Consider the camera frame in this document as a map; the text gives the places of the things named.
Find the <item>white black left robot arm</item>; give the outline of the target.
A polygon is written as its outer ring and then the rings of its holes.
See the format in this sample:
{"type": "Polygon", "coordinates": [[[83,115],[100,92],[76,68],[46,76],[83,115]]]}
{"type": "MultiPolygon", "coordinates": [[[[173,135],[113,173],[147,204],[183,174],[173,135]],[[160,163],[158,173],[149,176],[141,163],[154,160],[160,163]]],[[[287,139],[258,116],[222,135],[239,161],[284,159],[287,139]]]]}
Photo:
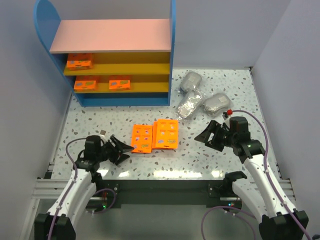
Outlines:
{"type": "Polygon", "coordinates": [[[38,214],[34,220],[36,240],[76,239],[76,226],[91,197],[103,192],[111,192],[114,198],[117,197],[113,189],[102,187],[103,179],[98,169],[105,161],[119,165],[129,158],[128,153],[134,147],[113,135],[107,141],[98,135],[83,140],[84,149],[71,162],[71,176],[62,193],[46,213],[38,214]]]}

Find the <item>blue pink yellow shelf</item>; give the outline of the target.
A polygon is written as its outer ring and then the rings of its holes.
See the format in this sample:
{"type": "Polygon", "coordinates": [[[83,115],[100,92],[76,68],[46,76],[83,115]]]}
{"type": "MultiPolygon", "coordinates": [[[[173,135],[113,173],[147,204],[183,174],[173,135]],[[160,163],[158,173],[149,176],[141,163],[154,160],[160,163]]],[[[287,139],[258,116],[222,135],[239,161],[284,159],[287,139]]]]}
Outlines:
{"type": "Polygon", "coordinates": [[[48,0],[33,8],[38,39],[82,107],[169,106],[176,2],[169,18],[63,20],[48,0]],[[68,54],[92,53],[93,68],[68,70],[68,54]],[[109,76],[131,76],[129,90],[109,90],[109,76]],[[99,76],[95,90],[75,91],[77,76],[99,76]]]}

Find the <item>orange sponge box on shelf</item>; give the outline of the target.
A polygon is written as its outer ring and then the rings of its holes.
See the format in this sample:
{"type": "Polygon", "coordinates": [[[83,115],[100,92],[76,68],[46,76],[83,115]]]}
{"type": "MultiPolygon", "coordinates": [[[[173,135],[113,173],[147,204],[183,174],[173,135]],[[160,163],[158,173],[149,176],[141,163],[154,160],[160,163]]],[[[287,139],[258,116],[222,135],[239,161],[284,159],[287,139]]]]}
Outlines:
{"type": "Polygon", "coordinates": [[[73,89],[78,92],[93,91],[98,86],[99,78],[97,75],[78,75],[75,78],[73,89]]]}

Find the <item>orange sponge box hidden lowest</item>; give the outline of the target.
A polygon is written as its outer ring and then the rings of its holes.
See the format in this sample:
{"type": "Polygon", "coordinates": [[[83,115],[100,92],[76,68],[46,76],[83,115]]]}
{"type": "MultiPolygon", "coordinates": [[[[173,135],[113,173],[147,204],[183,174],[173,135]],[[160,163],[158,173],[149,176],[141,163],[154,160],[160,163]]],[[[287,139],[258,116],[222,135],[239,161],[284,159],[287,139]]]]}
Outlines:
{"type": "Polygon", "coordinates": [[[157,138],[157,121],[152,126],[152,148],[156,149],[156,138],[157,138]]]}

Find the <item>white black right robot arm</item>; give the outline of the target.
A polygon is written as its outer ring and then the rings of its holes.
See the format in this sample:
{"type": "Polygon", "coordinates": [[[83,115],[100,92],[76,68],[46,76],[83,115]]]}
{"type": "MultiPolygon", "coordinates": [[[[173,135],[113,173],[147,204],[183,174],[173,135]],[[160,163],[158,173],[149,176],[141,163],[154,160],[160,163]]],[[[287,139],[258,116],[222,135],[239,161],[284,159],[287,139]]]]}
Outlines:
{"type": "Polygon", "coordinates": [[[225,147],[233,153],[251,174],[256,188],[250,186],[247,176],[241,172],[225,174],[220,192],[232,192],[250,209],[249,216],[258,222],[263,240],[310,239],[306,228],[309,218],[287,197],[274,173],[269,169],[268,150],[259,140],[251,138],[249,123],[243,116],[231,116],[224,112],[224,123],[212,120],[195,141],[222,152],[225,147]]]}

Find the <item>orange sponge box bottom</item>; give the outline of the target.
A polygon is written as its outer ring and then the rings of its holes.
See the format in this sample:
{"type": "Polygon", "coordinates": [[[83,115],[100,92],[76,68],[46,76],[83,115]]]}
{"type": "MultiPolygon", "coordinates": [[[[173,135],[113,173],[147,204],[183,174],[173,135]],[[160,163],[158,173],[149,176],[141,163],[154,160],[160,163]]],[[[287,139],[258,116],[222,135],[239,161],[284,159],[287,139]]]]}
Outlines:
{"type": "Polygon", "coordinates": [[[131,136],[133,153],[148,154],[152,152],[153,126],[134,124],[131,136]]]}

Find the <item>orange sponge box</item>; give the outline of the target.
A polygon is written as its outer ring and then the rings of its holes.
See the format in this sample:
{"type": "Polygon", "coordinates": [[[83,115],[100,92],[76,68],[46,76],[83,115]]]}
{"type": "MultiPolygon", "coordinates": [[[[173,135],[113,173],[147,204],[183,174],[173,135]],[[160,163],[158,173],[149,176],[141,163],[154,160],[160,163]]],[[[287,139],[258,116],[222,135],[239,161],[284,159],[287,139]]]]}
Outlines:
{"type": "Polygon", "coordinates": [[[177,119],[158,119],[154,122],[155,149],[177,149],[179,136],[179,121],[177,119]]]}
{"type": "Polygon", "coordinates": [[[110,91],[124,91],[131,89],[130,75],[111,75],[108,78],[110,91]]]}
{"type": "Polygon", "coordinates": [[[73,89],[78,92],[93,91],[98,86],[99,78],[97,75],[78,75],[75,78],[73,89]]]}
{"type": "Polygon", "coordinates": [[[69,53],[66,68],[70,71],[89,70],[94,67],[94,55],[92,53],[69,53]]]}
{"type": "Polygon", "coordinates": [[[134,124],[131,136],[133,153],[148,154],[152,152],[153,126],[134,124]]]}

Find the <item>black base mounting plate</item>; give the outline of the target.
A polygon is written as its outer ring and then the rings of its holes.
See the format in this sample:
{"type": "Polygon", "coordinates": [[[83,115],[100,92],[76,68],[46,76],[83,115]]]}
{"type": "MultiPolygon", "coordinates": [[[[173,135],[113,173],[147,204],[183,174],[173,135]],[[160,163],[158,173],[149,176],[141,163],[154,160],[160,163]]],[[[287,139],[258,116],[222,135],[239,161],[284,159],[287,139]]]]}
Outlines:
{"type": "Polygon", "coordinates": [[[231,191],[223,192],[222,180],[103,180],[103,191],[91,198],[86,210],[101,212],[122,205],[202,205],[240,209],[242,200],[231,191]]]}

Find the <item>silver sponge pack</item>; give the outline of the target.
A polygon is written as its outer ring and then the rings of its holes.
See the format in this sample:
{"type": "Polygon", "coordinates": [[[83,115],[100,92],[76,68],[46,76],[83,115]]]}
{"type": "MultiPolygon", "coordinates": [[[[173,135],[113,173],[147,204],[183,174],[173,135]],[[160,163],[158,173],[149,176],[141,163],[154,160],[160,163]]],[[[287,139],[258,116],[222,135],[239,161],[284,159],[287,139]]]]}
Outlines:
{"type": "Polygon", "coordinates": [[[204,111],[211,116],[217,116],[233,106],[231,99],[224,93],[216,93],[203,102],[204,111]]]}
{"type": "Polygon", "coordinates": [[[203,104],[206,97],[207,95],[198,89],[187,92],[176,107],[175,113],[177,119],[190,120],[203,104]]]}
{"type": "Polygon", "coordinates": [[[187,94],[191,91],[199,91],[203,79],[201,74],[195,71],[188,71],[182,79],[178,91],[182,94],[187,94]]]}

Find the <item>aluminium frame rail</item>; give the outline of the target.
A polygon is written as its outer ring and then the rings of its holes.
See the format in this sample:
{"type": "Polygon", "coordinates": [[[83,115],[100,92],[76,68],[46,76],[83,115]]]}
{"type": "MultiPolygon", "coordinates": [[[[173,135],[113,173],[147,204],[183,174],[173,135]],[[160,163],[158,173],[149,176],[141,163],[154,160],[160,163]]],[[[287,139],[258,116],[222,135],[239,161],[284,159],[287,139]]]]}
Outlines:
{"type": "Polygon", "coordinates": [[[27,214],[20,232],[19,240],[29,240],[34,227],[34,221],[38,215],[41,200],[56,200],[59,197],[57,180],[52,180],[51,175],[55,166],[54,161],[50,161],[44,176],[48,178],[36,179],[34,189],[31,194],[31,201],[27,208],[27,214]]]}

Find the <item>silver sponge pack top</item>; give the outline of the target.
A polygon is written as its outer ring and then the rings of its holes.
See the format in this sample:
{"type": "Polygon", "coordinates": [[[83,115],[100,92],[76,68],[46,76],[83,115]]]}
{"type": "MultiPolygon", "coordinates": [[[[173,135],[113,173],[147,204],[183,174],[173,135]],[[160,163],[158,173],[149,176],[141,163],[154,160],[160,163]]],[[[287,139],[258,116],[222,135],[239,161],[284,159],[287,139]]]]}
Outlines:
{"type": "Polygon", "coordinates": [[[187,94],[191,91],[199,91],[203,79],[201,74],[195,71],[188,71],[182,79],[178,91],[182,94],[187,94]]]}

